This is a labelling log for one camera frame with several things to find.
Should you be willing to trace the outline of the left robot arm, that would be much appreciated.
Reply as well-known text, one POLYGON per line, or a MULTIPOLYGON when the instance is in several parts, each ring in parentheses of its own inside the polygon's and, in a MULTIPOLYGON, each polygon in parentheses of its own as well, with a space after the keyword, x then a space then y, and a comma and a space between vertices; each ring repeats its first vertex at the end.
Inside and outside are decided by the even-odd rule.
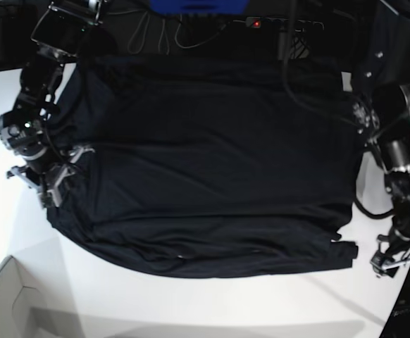
POLYGON ((282 85, 301 108, 355 127, 384 173, 392 201, 392 225, 377 237, 371 266, 379 277, 394 277, 410 264, 410 1, 379 1, 365 56, 352 73, 351 92, 342 99, 352 107, 344 116, 334 103, 315 104, 293 91, 289 81, 290 46, 297 2, 290 2, 282 57, 282 85))

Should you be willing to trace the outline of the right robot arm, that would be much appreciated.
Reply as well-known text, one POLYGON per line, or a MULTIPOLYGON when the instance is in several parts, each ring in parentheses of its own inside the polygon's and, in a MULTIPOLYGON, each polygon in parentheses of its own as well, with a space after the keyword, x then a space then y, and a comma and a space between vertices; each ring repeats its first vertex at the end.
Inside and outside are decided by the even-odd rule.
POLYGON ((1 142, 25 162, 6 175, 20 178, 35 190, 43 208, 62 204, 63 181, 80 171, 76 163, 93 149, 90 145, 58 149, 48 122, 59 112, 56 90, 66 63, 77 60, 82 45, 102 24, 110 7, 110 1, 52 1, 32 31, 37 49, 22 69, 13 108, 0 116, 1 142))

